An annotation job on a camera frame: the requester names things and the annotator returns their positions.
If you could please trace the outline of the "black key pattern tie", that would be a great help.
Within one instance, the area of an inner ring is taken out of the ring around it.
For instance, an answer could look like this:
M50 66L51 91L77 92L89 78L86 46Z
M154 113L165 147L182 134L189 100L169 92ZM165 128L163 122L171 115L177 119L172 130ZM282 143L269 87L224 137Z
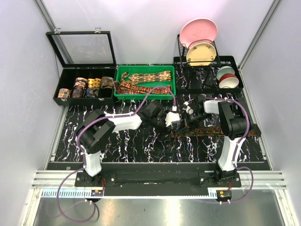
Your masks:
M260 137L261 131L255 126L255 130L250 131L247 137ZM213 127L202 127L194 131L186 132L183 134L172 134L171 138L178 137L224 137L224 134L221 130L221 127L213 126Z

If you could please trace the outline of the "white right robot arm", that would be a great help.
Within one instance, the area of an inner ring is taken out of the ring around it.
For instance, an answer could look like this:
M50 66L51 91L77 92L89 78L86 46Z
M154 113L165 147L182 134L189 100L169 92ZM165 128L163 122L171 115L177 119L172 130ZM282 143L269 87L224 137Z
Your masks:
M200 95L186 101L184 106L186 124L190 129L213 114L219 115L224 142L213 179L215 184L221 187L229 184L236 177L238 155L253 126L245 101Z

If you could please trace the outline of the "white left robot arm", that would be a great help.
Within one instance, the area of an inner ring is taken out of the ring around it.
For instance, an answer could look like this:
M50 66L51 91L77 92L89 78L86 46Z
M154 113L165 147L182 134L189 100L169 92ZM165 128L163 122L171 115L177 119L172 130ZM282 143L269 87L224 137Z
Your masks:
M91 186L100 184L100 152L105 148L112 133L137 130L148 125L166 131L171 127L172 116L173 113L164 111L158 101L152 101L135 112L110 114L99 109L93 111L76 132L77 146L84 155L83 172L78 175L79 181L87 182Z

